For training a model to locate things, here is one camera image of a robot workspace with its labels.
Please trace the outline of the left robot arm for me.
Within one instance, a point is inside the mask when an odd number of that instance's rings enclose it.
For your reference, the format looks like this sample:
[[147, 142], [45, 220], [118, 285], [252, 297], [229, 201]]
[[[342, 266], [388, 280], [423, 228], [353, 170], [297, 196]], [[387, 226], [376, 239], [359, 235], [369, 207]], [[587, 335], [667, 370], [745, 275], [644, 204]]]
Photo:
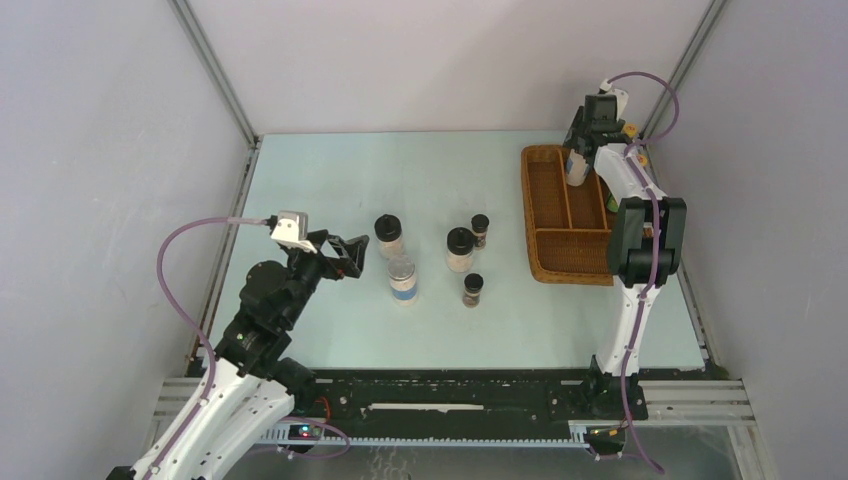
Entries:
[[110, 478], [222, 479], [262, 433], [311, 412], [315, 375], [283, 353], [321, 281], [361, 276], [368, 243], [318, 230], [282, 241], [285, 262], [252, 266], [196, 390], [154, 445]]

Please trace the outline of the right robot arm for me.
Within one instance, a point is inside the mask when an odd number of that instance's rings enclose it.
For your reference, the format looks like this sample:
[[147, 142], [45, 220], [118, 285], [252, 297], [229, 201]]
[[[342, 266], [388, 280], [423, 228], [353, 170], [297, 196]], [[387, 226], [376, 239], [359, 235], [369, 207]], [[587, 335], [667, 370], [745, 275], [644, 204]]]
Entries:
[[607, 265], [619, 289], [610, 340], [594, 354], [583, 382], [585, 411], [606, 418], [622, 396], [638, 388], [639, 348], [658, 293], [682, 257], [687, 206], [668, 196], [641, 165], [622, 118], [626, 94], [619, 89], [586, 96], [563, 146], [565, 181], [580, 186], [590, 173], [603, 180], [617, 211], [607, 247]]

